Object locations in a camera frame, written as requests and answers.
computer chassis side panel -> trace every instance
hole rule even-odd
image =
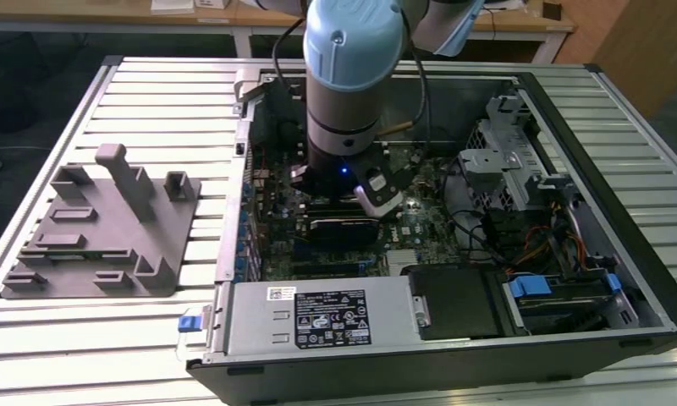
[[[234,405],[461,389],[578,378],[653,352],[677,334],[542,345],[463,348],[361,357],[229,365],[191,363],[187,372]]]

white paper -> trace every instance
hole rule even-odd
[[[192,0],[151,0],[151,14],[190,14],[192,12]]]
[[[502,11],[517,10],[525,5],[523,0],[503,0],[498,3],[483,4],[483,8],[487,8],[493,13],[501,13]],[[482,9],[479,14],[489,14],[489,11]]]

sticker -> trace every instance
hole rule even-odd
[[[295,294],[295,346],[299,349],[371,343],[363,290]]]
[[[293,300],[294,295],[294,286],[275,286],[267,289],[266,300]]]
[[[198,19],[198,23],[227,24],[227,19]]]

wooden table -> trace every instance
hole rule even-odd
[[[526,10],[479,16],[471,40],[537,41],[535,63],[550,63],[565,36],[567,20],[541,16],[541,0]],[[150,0],[0,0],[0,30],[50,32],[230,34],[238,58],[251,57],[250,36],[279,35],[295,19],[231,0],[226,9],[195,8],[192,14],[150,15]]]

motherboard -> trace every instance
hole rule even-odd
[[[445,158],[421,162],[402,203],[375,220],[365,216],[353,196],[329,201],[290,187],[290,166],[301,158],[299,146],[295,156],[258,149],[253,160],[262,280],[389,276],[397,265],[461,261],[439,196],[449,163]],[[382,146],[395,170],[415,157],[410,144]]]

